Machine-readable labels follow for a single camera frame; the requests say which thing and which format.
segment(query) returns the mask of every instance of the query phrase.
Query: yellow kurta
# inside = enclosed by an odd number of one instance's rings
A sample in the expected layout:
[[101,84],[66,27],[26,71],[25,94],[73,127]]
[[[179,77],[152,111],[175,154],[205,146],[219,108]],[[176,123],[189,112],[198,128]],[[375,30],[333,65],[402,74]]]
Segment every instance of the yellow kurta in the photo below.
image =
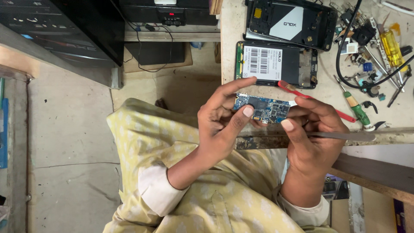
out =
[[169,215],[159,217],[141,198],[138,176],[159,161],[171,167],[194,150],[197,119],[128,99],[107,122],[120,157],[123,204],[105,226],[106,233],[335,232],[301,229],[275,203],[282,170],[275,169],[280,160],[268,150],[234,150],[204,172]]

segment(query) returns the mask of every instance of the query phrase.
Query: xolo logo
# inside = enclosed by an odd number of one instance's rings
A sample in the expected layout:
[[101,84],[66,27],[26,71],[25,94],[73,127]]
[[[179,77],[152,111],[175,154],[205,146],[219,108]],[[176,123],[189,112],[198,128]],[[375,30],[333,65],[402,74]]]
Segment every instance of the xolo logo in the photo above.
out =
[[283,25],[289,25],[289,26],[295,26],[296,27],[296,24],[286,23],[286,22],[284,22]]

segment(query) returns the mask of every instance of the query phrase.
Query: white label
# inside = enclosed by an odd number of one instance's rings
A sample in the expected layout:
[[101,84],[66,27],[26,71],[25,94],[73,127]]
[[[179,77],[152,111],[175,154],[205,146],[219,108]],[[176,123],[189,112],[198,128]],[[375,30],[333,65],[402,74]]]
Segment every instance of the white label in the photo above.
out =
[[282,77],[282,51],[253,46],[244,46],[243,78],[279,81]]
[[269,35],[291,40],[302,31],[302,22],[303,8],[295,7],[270,29]]

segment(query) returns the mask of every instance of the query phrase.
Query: person's left hand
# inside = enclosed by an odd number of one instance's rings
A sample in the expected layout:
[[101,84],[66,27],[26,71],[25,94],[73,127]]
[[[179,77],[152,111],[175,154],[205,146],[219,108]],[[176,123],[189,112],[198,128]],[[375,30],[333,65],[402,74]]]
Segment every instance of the person's left hand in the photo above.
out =
[[231,153],[236,136],[254,112],[253,106],[247,104],[234,113],[234,92],[255,84],[256,80],[256,77],[242,78],[221,85],[198,111],[200,145],[197,153],[210,157],[213,165]]

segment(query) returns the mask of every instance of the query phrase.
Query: desk surface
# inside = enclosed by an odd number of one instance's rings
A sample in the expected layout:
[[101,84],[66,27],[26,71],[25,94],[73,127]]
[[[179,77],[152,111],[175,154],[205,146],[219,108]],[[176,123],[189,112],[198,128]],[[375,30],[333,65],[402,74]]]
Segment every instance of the desk surface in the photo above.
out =
[[[327,0],[323,2],[324,5],[329,4],[329,1]],[[399,2],[399,4],[405,2],[407,2],[407,7],[409,7],[409,5],[413,5],[413,3],[410,3],[408,0]],[[336,1],[336,3],[338,5],[341,5],[342,1]],[[412,16],[399,13],[387,7],[381,8],[371,0],[363,1],[360,10],[362,10],[362,12],[364,12],[367,17],[373,16],[378,22],[382,22],[385,19],[386,15],[391,12],[385,25],[389,26],[392,23],[398,22],[401,26],[401,37],[397,37],[396,39],[400,39],[400,44],[402,46],[414,46],[414,25],[410,25],[413,22]],[[223,2],[220,27],[221,81],[223,84],[234,80],[236,43],[243,40],[243,33],[245,32],[246,28],[246,11],[247,7],[244,5],[244,0],[226,0]],[[319,51],[318,85],[313,90],[299,91],[318,100],[331,104],[337,110],[340,110],[355,118],[354,113],[342,95],[341,87],[333,77],[334,74],[336,75],[335,57],[337,49],[338,46],[336,44],[333,44],[332,49],[329,52]],[[381,60],[376,49],[370,49],[370,51],[377,57],[378,60]],[[345,55],[341,56],[341,70],[343,76],[352,76],[357,72],[362,72],[362,66],[358,68],[357,66],[352,65],[350,61],[345,62],[345,58]],[[384,93],[386,95],[386,99],[384,101],[379,101],[378,98],[370,98],[368,94],[364,94],[357,89],[350,87],[346,87],[346,89],[351,92],[351,94],[360,103],[369,100],[377,106],[378,114],[375,114],[372,107],[368,109],[364,108],[364,111],[367,113],[369,119],[373,124],[379,121],[386,121],[390,124],[390,128],[380,127],[377,131],[375,131],[375,133],[384,133],[387,135],[391,134],[391,136],[403,135],[406,137],[406,139],[403,141],[395,139],[396,137],[379,137],[373,144],[414,143],[414,137],[412,137],[414,132],[414,79],[407,82],[405,85],[405,93],[401,93],[390,108],[387,108],[387,104],[389,103],[396,89],[388,81],[380,85],[380,93]],[[246,92],[250,95],[285,101],[293,100],[295,98],[294,94],[287,93],[278,87],[251,86],[240,90],[240,92]],[[351,131],[362,131],[362,124],[359,121],[356,123],[351,123],[345,120],[343,121]],[[252,126],[247,126],[242,131],[241,135],[264,136],[279,135],[281,133],[283,133],[283,129],[281,128],[280,124],[276,124],[262,130],[257,130]]]

